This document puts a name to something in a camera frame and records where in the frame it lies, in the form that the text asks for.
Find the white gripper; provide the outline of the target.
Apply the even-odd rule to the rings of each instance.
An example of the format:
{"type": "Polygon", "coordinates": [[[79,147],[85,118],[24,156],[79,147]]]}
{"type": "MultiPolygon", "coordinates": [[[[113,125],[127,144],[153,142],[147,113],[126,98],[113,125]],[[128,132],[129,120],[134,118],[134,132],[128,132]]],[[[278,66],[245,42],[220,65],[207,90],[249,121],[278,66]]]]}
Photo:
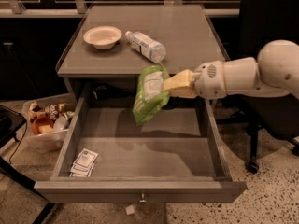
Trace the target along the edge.
{"type": "Polygon", "coordinates": [[[186,69],[164,81],[163,90],[171,97],[193,99],[197,95],[208,100],[224,98],[223,62],[214,61],[199,65],[194,72],[186,69]]]}

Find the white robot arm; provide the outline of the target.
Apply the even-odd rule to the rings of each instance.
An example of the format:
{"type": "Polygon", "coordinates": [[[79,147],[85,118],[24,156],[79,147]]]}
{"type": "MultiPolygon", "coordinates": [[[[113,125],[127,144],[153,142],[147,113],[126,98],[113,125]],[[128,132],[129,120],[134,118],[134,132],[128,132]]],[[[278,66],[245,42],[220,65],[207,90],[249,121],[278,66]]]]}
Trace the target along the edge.
{"type": "Polygon", "coordinates": [[[172,97],[221,99],[231,95],[299,98],[299,45],[275,40],[256,58],[203,63],[167,79],[163,89],[172,97]]]}

